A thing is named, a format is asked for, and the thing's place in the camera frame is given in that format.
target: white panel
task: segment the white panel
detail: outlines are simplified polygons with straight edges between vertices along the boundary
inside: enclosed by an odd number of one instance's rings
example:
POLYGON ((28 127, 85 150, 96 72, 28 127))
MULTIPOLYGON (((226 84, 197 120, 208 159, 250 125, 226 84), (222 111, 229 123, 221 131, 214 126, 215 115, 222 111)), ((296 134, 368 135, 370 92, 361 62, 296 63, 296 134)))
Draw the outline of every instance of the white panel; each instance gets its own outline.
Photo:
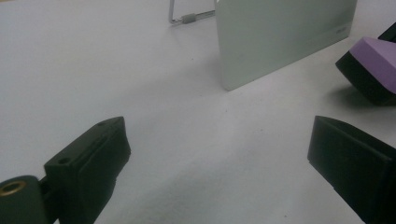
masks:
POLYGON ((356 0, 216 0, 224 88, 347 37, 355 7, 356 0))

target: black clamp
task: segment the black clamp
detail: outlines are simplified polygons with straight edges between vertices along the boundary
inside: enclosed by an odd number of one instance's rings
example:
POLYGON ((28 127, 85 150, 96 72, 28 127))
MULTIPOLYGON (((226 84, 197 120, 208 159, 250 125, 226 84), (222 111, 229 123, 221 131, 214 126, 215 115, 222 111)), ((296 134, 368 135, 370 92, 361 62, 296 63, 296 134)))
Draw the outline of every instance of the black clamp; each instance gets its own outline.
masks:
POLYGON ((131 149, 122 117, 97 123, 31 175, 0 184, 0 223, 92 224, 110 199, 131 149))
POLYGON ((308 159, 365 223, 396 223, 395 148, 348 123, 316 116, 308 159))

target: purple sponge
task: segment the purple sponge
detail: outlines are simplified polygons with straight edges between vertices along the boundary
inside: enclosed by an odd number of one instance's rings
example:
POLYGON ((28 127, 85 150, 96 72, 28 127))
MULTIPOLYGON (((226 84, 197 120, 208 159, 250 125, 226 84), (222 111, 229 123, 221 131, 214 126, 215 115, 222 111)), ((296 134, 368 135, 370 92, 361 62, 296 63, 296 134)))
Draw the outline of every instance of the purple sponge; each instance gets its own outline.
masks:
POLYGON ((362 38, 336 66, 376 105, 396 105, 396 44, 362 38))

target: brass screw hole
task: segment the brass screw hole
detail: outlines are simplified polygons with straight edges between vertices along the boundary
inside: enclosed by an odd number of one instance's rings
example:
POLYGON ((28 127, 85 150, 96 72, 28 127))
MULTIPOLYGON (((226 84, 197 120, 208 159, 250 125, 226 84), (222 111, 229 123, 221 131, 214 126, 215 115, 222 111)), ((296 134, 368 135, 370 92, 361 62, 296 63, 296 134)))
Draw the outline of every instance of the brass screw hole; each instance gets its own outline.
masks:
POLYGON ((5 197, 13 193, 16 193, 21 189, 23 189, 25 186, 26 186, 26 182, 22 180, 16 180, 11 183, 8 183, 4 185, 2 188, 0 188, 0 197, 5 197))

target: white background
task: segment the white background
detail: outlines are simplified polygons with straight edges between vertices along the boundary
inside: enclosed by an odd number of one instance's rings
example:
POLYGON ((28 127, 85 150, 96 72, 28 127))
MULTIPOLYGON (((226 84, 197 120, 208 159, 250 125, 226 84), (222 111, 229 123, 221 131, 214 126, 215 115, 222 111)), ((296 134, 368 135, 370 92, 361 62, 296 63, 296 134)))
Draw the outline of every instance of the white background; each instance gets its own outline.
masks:
MULTIPOLYGON (((97 224, 362 223, 306 154, 315 115, 396 147, 396 110, 334 65, 396 22, 396 1, 359 0, 349 38, 229 92, 215 18, 171 26, 168 4, 0 3, 0 181, 43 177, 92 125, 124 116, 133 155, 97 224)), ((175 13, 210 9, 176 0, 175 13)))

